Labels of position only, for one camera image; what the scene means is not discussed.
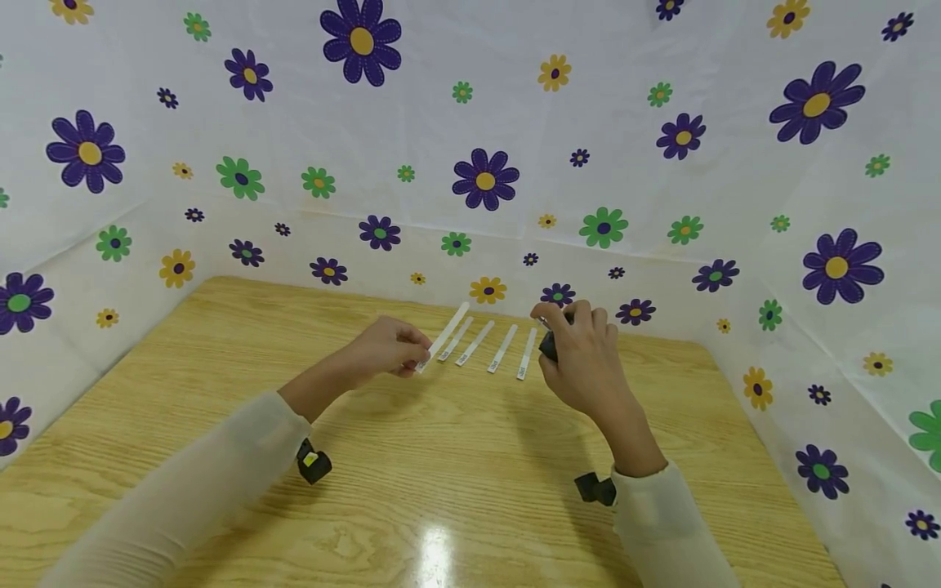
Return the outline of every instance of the purple flower with green center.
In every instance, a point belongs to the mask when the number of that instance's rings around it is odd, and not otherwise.
[[[477,208],[480,203],[489,211],[500,207],[500,199],[512,200],[517,191],[508,185],[519,179],[519,170],[515,167],[505,167],[509,155],[505,151],[497,151],[493,157],[486,158],[486,151],[478,148],[470,153],[472,164],[459,161],[455,164],[455,174],[463,178],[451,186],[452,192],[458,196],[467,194],[464,203],[468,208]]]
[[[622,325],[631,323],[638,326],[641,321],[649,321],[650,315],[657,311],[657,307],[650,306],[651,304],[650,300],[641,302],[640,298],[634,298],[630,304],[622,304],[621,311],[615,317],[621,319]]]
[[[6,335],[13,326],[21,333],[33,330],[35,321],[44,321],[53,311],[46,303],[56,294],[52,288],[42,287],[42,276],[33,274],[23,282],[23,274],[7,274],[7,287],[0,287],[0,335]]]
[[[838,497],[837,492],[848,494],[850,486],[843,478],[850,475],[845,467],[837,463],[837,454],[833,450],[821,450],[816,445],[807,445],[806,452],[797,452],[797,473],[807,478],[807,489],[811,492],[823,490],[823,496],[831,501]]]
[[[542,297],[539,299],[543,302],[554,302],[559,308],[562,308],[566,304],[572,303],[573,296],[575,296],[575,291],[568,284],[556,282],[552,284],[551,288],[543,288]]]
[[[53,131],[64,143],[46,146],[46,157],[62,168],[62,182],[74,188],[82,180],[92,194],[101,194],[104,180],[121,183],[124,175],[115,164],[123,163],[124,149],[112,145],[115,130],[107,122],[95,128],[95,119],[87,110],[75,113],[75,126],[66,119],[53,120]]]
[[[720,286],[731,286],[732,278],[739,274],[739,268],[735,267],[735,260],[725,262],[718,259],[712,262],[712,265],[703,265],[699,268],[699,275],[693,278],[693,284],[698,284],[696,290],[702,292],[709,288],[710,292],[716,292]]]
[[[29,437],[29,425],[24,423],[32,415],[33,409],[20,407],[17,396],[10,396],[6,406],[0,403],[0,457],[12,455],[19,441]]]
[[[264,263],[262,251],[255,247],[251,241],[245,241],[243,243],[235,239],[229,244],[229,249],[232,250],[232,256],[242,262],[242,265],[258,267],[259,263]]]
[[[875,286],[882,282],[885,273],[875,265],[866,265],[882,254],[882,246],[875,242],[856,246],[856,231],[844,229],[833,242],[833,237],[825,233],[817,239],[818,253],[804,255],[804,267],[811,270],[804,276],[804,288],[817,291],[817,302],[830,304],[840,297],[850,304],[863,299],[863,289],[859,284]]]
[[[382,247],[386,251],[392,251],[393,245],[402,243],[399,237],[401,229],[393,225],[392,219],[387,216],[379,220],[375,215],[369,215],[366,222],[359,223],[359,228],[362,229],[359,238],[369,241],[369,246],[373,249]]]

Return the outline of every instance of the green flower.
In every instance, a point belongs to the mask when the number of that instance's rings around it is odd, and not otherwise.
[[[102,252],[102,259],[106,262],[119,262],[122,257],[131,255],[130,247],[131,237],[127,236],[127,229],[119,229],[114,225],[98,233],[98,245],[95,246]]]
[[[611,246],[611,242],[618,242],[624,238],[621,231],[628,227],[627,219],[621,219],[621,210],[615,208],[608,214],[608,209],[601,207],[594,215],[586,216],[582,222],[585,226],[579,230],[579,235],[588,237],[585,243],[589,247],[595,245],[602,249]]]
[[[651,106],[656,106],[660,108],[664,104],[670,102],[670,95],[673,94],[673,89],[669,84],[660,82],[658,85],[650,89],[650,95],[647,96],[647,99],[650,101]]]
[[[869,163],[866,164],[866,175],[871,178],[883,175],[888,169],[888,160],[889,156],[885,153],[880,153],[879,157],[870,159]]]
[[[222,187],[231,188],[238,199],[248,196],[249,200],[254,201],[258,199],[259,194],[264,194],[264,186],[259,182],[262,178],[261,171],[249,168],[244,159],[239,159],[236,163],[226,155],[222,158],[222,163],[215,167],[215,171],[222,176],[219,179]]]
[[[415,179],[415,170],[411,166],[399,167],[399,180],[411,183]]]
[[[462,257],[471,250],[471,238],[463,232],[448,233],[441,237],[441,250]]]
[[[920,452],[932,452],[928,465],[934,471],[941,472],[941,400],[931,404],[932,414],[913,412],[908,421],[924,433],[915,433],[908,438],[908,444]]]
[[[198,12],[196,14],[187,12],[183,24],[186,25],[186,32],[195,40],[207,41],[213,35],[213,32],[209,30],[209,23],[203,21]]]
[[[304,189],[311,191],[314,198],[329,199],[330,195],[337,191],[333,185],[333,176],[328,176],[327,171],[322,167],[308,167],[307,173],[300,174],[300,179],[304,181]]]
[[[699,222],[698,216],[693,218],[683,216],[682,220],[678,220],[670,226],[673,227],[673,230],[666,233],[666,236],[673,239],[673,245],[677,243],[688,245],[690,239],[698,239],[699,232],[703,230],[703,225]]]
[[[468,82],[457,82],[457,86],[453,90],[455,93],[451,97],[457,100],[458,103],[466,104],[468,100],[473,98],[473,88]]]
[[[784,232],[790,227],[790,219],[784,215],[776,216],[771,219],[771,228],[778,232]]]
[[[764,306],[758,309],[758,322],[761,324],[761,330],[775,330],[784,320],[781,318],[781,310],[781,305],[777,303],[777,299],[765,300]]]

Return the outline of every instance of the large purple flower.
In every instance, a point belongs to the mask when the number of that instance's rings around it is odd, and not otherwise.
[[[52,288],[42,288],[42,276],[33,274],[23,282],[23,274],[7,274],[7,287],[0,287],[0,335],[6,335],[16,325],[21,333],[33,330],[34,320],[44,321],[53,311],[46,303],[56,294]]]
[[[124,161],[124,149],[112,145],[115,130],[107,122],[95,128],[95,119],[87,110],[75,113],[75,126],[67,119],[53,120],[53,131],[64,143],[46,145],[46,157],[62,168],[62,182],[74,188],[82,180],[93,194],[101,194],[104,180],[121,183],[124,175],[115,164]]]
[[[486,159],[486,151],[477,148],[470,153],[472,164],[459,161],[455,164],[455,173],[464,178],[451,186],[457,194],[467,194],[464,203],[468,208],[477,208],[481,201],[489,211],[500,207],[500,200],[512,200],[517,191],[509,183],[519,179],[519,170],[515,167],[504,167],[509,161],[505,151],[497,151],[493,157]]]
[[[784,88],[784,97],[790,104],[781,104],[768,117],[774,124],[787,122],[777,132],[778,141],[790,141],[800,132],[801,143],[810,145],[820,136],[821,126],[828,129],[843,126],[849,115],[842,107],[862,100],[866,88],[850,87],[863,71],[858,63],[847,66],[834,77],[836,71],[836,63],[824,61],[817,66],[810,83],[798,78]]]
[[[875,242],[857,247],[856,231],[844,229],[834,244],[833,237],[825,233],[817,239],[819,253],[804,255],[804,267],[811,270],[804,276],[804,287],[817,291],[817,302],[830,304],[837,292],[850,304],[863,299],[860,283],[874,286],[885,278],[875,265],[866,265],[882,254],[882,246]]]
[[[324,57],[328,61],[343,63],[343,76],[350,84],[356,84],[366,71],[366,79],[375,87],[386,81],[387,70],[398,70],[402,56],[389,43],[402,37],[402,26],[395,19],[382,17],[382,0],[363,0],[362,10],[357,0],[337,0],[340,14],[324,10],[320,14],[320,25],[336,37],[324,43]]]
[[[226,69],[232,74],[229,83],[232,87],[240,87],[249,100],[258,98],[264,102],[264,93],[275,89],[271,80],[264,79],[270,73],[268,66],[256,63],[255,52],[251,49],[247,54],[242,53],[241,49],[232,49],[232,59],[226,59]]]
[[[20,408],[20,399],[10,396],[7,405],[0,403],[0,457],[16,451],[18,441],[29,436],[29,425],[24,424],[33,415],[29,406]]]

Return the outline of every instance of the wooden table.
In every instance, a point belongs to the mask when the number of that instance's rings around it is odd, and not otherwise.
[[[34,585],[150,469],[380,313],[434,339],[453,312],[206,281],[0,475],[0,585]],[[383,376],[347,394],[312,432],[333,472],[313,487],[290,472],[171,585],[639,586],[611,513],[572,483],[610,467],[602,437],[535,361],[515,378],[531,322],[470,315],[471,335],[497,324],[465,366],[434,362],[414,380]],[[513,323],[520,332],[489,374]],[[628,335],[619,347],[742,584],[842,586],[710,354]]]

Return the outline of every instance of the floral backdrop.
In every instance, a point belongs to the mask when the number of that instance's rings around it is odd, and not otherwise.
[[[587,297],[709,348],[848,585],[929,585],[938,5],[11,0],[0,468],[212,276]]]

